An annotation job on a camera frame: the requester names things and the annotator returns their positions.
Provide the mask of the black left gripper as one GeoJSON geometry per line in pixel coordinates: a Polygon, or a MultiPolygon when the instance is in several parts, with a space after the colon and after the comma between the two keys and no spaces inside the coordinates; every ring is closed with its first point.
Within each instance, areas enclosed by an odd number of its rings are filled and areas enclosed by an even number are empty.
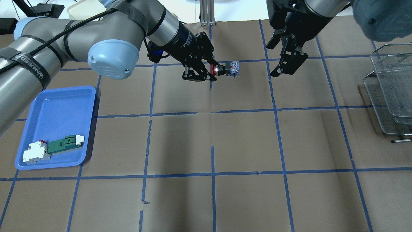
{"type": "Polygon", "coordinates": [[[160,59],[165,58],[163,52],[168,53],[169,56],[181,62],[184,65],[183,80],[217,80],[205,67],[201,67],[203,66],[203,59],[211,65],[212,69],[220,65],[214,59],[214,47],[206,32],[194,35],[183,23],[179,23],[177,34],[169,43],[164,46],[158,46],[153,41],[149,41],[146,47],[149,48],[147,57],[154,63],[159,63],[160,59]]]}

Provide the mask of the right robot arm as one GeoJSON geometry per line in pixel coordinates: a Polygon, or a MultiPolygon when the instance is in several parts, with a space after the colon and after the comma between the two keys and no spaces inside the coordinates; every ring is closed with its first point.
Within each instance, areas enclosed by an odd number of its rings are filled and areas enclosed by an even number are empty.
{"type": "Polygon", "coordinates": [[[389,42],[411,34],[410,0],[268,0],[269,23],[274,32],[266,48],[282,44],[279,64],[270,75],[293,75],[308,58],[304,44],[348,7],[363,34],[372,41],[389,42]]]}

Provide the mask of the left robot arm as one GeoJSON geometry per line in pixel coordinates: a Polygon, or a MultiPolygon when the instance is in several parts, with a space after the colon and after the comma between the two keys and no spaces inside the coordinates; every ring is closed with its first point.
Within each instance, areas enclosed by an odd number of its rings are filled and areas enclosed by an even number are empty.
{"type": "Polygon", "coordinates": [[[184,80],[216,81],[203,63],[218,65],[207,35],[194,35],[159,1],[101,4],[104,12],[83,21],[38,16],[16,24],[13,43],[1,48],[1,135],[68,61],[87,62],[99,75],[125,79],[146,39],[186,68],[184,80]]]}

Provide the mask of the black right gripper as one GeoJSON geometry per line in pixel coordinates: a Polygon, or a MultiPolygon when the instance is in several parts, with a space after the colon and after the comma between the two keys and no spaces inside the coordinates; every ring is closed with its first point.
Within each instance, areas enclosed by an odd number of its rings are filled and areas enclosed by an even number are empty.
{"type": "MultiPolygon", "coordinates": [[[[293,34],[298,44],[304,44],[315,38],[332,20],[321,16],[303,0],[268,0],[269,23],[274,29],[266,48],[273,50],[284,35],[293,34]]],[[[293,75],[308,58],[300,48],[281,51],[279,64],[271,71],[272,77],[281,74],[293,75]]]]}

